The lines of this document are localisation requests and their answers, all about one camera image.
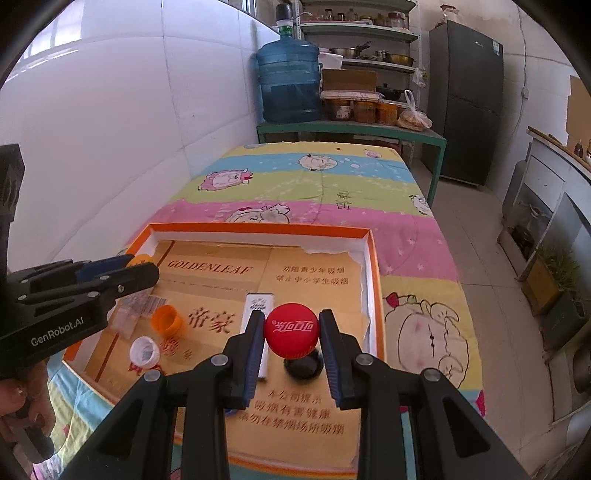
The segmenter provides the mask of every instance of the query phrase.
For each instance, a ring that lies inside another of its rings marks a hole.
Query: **red bottle cap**
[[[300,303],[284,303],[273,309],[264,330],[271,350],[287,360],[308,355],[318,343],[320,332],[314,312]]]

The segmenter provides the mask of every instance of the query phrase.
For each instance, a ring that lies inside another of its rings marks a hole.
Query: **colorful bedsheet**
[[[438,368],[484,415],[478,344],[452,256],[394,150],[323,142],[236,148],[149,220],[182,221],[371,228],[381,273],[388,362],[416,373]],[[56,478],[109,411],[66,367],[55,372],[50,391],[58,417],[52,434],[57,453],[37,468],[44,479]],[[176,451],[173,468],[178,465]],[[232,476],[252,478],[252,472],[233,466]],[[257,478],[271,476],[279,477],[256,473]]]

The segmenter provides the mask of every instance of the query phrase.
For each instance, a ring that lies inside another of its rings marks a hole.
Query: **plastic bag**
[[[459,23],[460,25],[465,25],[462,15],[460,11],[454,7],[453,5],[440,5],[441,11],[443,13],[443,18],[437,22],[436,27],[439,25],[451,20],[452,22]]]
[[[408,108],[400,114],[397,125],[417,132],[431,128],[433,122],[429,120],[427,115],[415,108],[413,93],[410,90],[405,90],[404,96],[406,97]]]

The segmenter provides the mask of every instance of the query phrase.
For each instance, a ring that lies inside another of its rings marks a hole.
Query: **white bottle cap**
[[[129,349],[129,359],[134,365],[149,370],[160,360],[160,349],[150,337],[138,337]]]

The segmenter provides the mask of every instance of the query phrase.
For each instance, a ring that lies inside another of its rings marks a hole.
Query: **black refrigerator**
[[[484,185],[495,152],[503,96],[503,45],[448,21],[429,32],[427,115],[447,139],[441,176]],[[439,149],[423,146],[433,171]]]

